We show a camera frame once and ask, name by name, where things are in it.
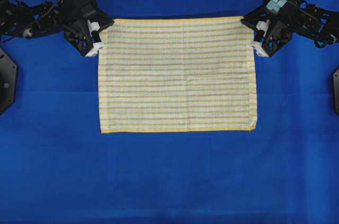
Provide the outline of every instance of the black hexagonal base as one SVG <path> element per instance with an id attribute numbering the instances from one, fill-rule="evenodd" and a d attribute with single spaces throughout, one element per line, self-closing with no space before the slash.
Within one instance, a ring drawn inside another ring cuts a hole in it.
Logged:
<path id="1" fill-rule="evenodd" d="M 0 114 L 15 100 L 17 66 L 0 48 Z"/>

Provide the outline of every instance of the blue tape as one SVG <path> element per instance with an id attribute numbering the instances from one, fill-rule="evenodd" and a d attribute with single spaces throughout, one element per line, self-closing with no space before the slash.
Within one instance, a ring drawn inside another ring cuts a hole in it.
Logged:
<path id="1" fill-rule="evenodd" d="M 270 0 L 270 2 L 266 5 L 266 8 L 272 12 L 278 13 L 286 2 L 287 0 Z"/>

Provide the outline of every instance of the blue cloth surface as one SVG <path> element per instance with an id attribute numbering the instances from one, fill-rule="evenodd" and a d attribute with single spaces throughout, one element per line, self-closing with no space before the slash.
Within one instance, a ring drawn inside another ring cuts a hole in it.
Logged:
<path id="1" fill-rule="evenodd" d="M 55 0 L 21 0 L 29 5 Z M 244 15 L 262 0 L 97 0 L 113 17 Z M 307 0 L 339 11 L 338 0 Z M 0 222 L 338 223 L 339 46 L 297 35 L 256 57 L 252 132 L 100 134 L 97 58 L 57 34 L 15 39 L 0 116 Z"/>

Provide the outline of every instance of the yellow striped towel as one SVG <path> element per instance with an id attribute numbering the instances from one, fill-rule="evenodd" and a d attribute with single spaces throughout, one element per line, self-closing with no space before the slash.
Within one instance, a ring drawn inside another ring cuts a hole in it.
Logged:
<path id="1" fill-rule="evenodd" d="M 253 31 L 241 18 L 115 20 L 101 33 L 101 131 L 255 129 Z"/>

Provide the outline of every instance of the cable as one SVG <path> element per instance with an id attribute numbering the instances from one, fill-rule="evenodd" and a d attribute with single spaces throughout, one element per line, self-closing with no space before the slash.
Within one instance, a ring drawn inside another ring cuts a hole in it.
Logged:
<path id="1" fill-rule="evenodd" d="M 302 8 L 300 8 L 299 6 L 297 6 L 296 4 L 294 4 L 293 2 L 287 1 L 288 3 L 292 4 L 294 7 L 296 7 L 298 10 L 300 10 L 302 13 L 304 13 L 305 15 L 308 15 L 309 17 L 313 18 L 316 22 L 318 22 L 319 24 L 323 25 L 323 23 L 321 21 L 319 21 L 318 19 L 316 19 L 314 16 L 312 16 L 311 14 L 307 13 L 306 11 L 304 11 Z"/>
<path id="2" fill-rule="evenodd" d="M 14 2 L 16 2 L 17 6 L 20 7 L 20 2 L 18 0 L 2 0 L 0 2 L 0 6 L 3 5 L 5 2 L 8 2 L 8 1 L 14 1 Z"/>
<path id="3" fill-rule="evenodd" d="M 43 19 L 44 17 L 46 17 L 60 2 L 61 0 L 57 0 L 56 3 L 54 3 L 51 8 L 49 8 L 47 10 L 47 12 L 45 14 L 43 14 L 41 17 L 35 19 L 32 23 L 28 24 L 24 29 L 22 29 L 20 32 L 18 32 L 17 34 L 11 36 L 10 38 L 4 40 L 4 41 L 1 41 L 0 42 L 0 45 L 6 43 L 6 42 L 9 42 L 11 40 L 13 40 L 14 38 L 18 37 L 20 34 L 22 34 L 25 30 L 29 29 L 32 25 L 34 25 L 35 23 L 38 23 L 41 19 Z"/>

